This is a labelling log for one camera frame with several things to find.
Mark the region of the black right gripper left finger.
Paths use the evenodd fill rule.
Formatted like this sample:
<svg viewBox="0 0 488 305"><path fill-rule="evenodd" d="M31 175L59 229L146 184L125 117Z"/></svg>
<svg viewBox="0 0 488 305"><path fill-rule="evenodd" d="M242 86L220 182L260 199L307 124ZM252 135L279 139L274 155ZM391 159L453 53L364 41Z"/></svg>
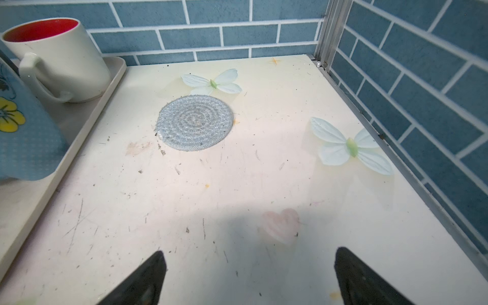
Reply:
<svg viewBox="0 0 488 305"><path fill-rule="evenodd" d="M105 296L99 305L158 304L166 271L163 252L158 250Z"/></svg>

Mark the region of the blue woven round coaster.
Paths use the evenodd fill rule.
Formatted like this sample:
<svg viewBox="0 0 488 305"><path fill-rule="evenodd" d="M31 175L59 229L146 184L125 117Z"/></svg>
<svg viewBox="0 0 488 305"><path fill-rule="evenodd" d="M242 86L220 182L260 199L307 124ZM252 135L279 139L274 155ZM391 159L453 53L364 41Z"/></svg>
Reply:
<svg viewBox="0 0 488 305"><path fill-rule="evenodd" d="M201 151L220 143L230 133L234 115L225 102L207 95L187 95L164 106L156 135L179 151Z"/></svg>

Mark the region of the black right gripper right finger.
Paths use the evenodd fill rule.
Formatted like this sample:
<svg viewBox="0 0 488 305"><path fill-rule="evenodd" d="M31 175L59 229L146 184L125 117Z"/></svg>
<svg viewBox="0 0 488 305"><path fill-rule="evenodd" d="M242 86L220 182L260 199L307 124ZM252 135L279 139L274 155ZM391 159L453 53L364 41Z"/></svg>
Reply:
<svg viewBox="0 0 488 305"><path fill-rule="evenodd" d="M344 304L413 305L346 247L337 249L334 269Z"/></svg>

